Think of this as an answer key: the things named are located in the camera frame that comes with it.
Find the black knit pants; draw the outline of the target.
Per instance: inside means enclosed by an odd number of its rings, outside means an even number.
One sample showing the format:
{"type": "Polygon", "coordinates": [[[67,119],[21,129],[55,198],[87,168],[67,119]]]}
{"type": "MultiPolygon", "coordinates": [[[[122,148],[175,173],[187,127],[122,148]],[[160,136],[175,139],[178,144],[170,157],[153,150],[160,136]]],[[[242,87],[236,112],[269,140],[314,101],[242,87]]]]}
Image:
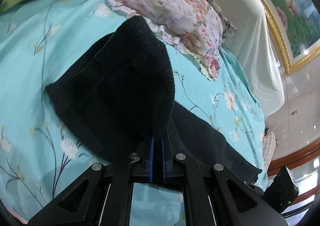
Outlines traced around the black knit pants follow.
{"type": "Polygon", "coordinates": [[[153,184],[165,181],[165,139],[200,164],[221,163],[247,183],[258,180],[260,169],[175,101],[167,49],[142,16],[95,42],[45,90],[64,125],[95,154],[111,163],[145,155],[153,184]]]}

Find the wooden framed glass door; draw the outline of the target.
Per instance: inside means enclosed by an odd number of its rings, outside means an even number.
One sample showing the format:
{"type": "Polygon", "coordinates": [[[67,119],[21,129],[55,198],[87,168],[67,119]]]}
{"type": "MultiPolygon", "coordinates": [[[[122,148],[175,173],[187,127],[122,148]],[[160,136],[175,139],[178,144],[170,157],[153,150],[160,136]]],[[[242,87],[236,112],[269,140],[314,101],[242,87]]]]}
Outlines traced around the wooden framed glass door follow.
{"type": "Polygon", "coordinates": [[[299,190],[298,197],[284,210],[283,215],[285,218],[304,215],[319,193],[319,139],[272,161],[267,171],[267,185],[271,185],[282,166],[291,170],[299,190]]]}

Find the plaid cloth beside bed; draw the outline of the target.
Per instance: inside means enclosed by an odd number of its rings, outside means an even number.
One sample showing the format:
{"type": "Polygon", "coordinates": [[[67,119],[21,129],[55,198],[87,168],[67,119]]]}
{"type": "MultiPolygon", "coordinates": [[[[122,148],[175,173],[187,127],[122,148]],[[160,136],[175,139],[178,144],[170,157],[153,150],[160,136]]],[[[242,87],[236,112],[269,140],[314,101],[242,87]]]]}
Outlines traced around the plaid cloth beside bed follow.
{"type": "Polygon", "coordinates": [[[272,161],[275,149],[278,145],[278,139],[273,130],[265,128],[264,134],[262,136],[262,146],[263,146],[263,160],[264,168],[268,171],[268,167],[272,161]]]}

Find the turquoise floral bed sheet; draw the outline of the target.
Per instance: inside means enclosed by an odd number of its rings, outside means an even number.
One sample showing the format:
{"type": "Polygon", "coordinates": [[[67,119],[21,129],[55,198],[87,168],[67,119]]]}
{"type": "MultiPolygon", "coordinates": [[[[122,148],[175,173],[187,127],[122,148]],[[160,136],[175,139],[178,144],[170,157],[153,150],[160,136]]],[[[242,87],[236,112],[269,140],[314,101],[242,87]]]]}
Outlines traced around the turquoise floral bed sheet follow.
{"type": "MultiPolygon", "coordinates": [[[[26,222],[99,158],[59,121],[44,87],[125,17],[106,0],[26,0],[1,15],[1,201],[26,222]]],[[[175,99],[264,168],[264,114],[235,56],[220,51],[211,82],[167,46],[175,99]]]]}

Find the beige striped headboard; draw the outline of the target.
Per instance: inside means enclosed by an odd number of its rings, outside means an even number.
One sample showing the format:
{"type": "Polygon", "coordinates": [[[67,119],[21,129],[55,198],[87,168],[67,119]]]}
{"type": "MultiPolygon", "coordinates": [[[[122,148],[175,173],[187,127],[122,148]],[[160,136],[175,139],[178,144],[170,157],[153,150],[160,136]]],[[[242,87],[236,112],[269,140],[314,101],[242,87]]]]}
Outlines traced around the beige striped headboard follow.
{"type": "Polygon", "coordinates": [[[266,117],[285,102],[283,84],[272,51],[265,9],[260,0],[214,0],[236,27],[223,44],[239,61],[266,117]]]}

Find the gold framed landscape painting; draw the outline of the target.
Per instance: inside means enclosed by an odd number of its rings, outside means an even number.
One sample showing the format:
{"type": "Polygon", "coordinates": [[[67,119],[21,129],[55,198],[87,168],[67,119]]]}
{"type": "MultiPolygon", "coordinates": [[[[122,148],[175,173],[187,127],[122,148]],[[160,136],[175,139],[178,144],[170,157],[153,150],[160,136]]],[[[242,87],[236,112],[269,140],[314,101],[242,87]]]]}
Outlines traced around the gold framed landscape painting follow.
{"type": "Polygon", "coordinates": [[[286,73],[319,55],[319,11],[312,0],[261,0],[286,73]]]}

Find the pink floral ruffled pillow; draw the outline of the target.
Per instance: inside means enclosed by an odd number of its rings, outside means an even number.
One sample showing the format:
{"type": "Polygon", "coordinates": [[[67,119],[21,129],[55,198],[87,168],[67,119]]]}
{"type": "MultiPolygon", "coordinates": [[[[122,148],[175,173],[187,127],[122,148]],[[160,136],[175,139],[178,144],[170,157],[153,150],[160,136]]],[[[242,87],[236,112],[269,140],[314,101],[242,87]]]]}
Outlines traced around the pink floral ruffled pillow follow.
{"type": "Polygon", "coordinates": [[[189,55],[209,80],[219,74],[219,50],[236,33],[215,0],[107,0],[127,18],[141,15],[152,32],[189,55]]]}

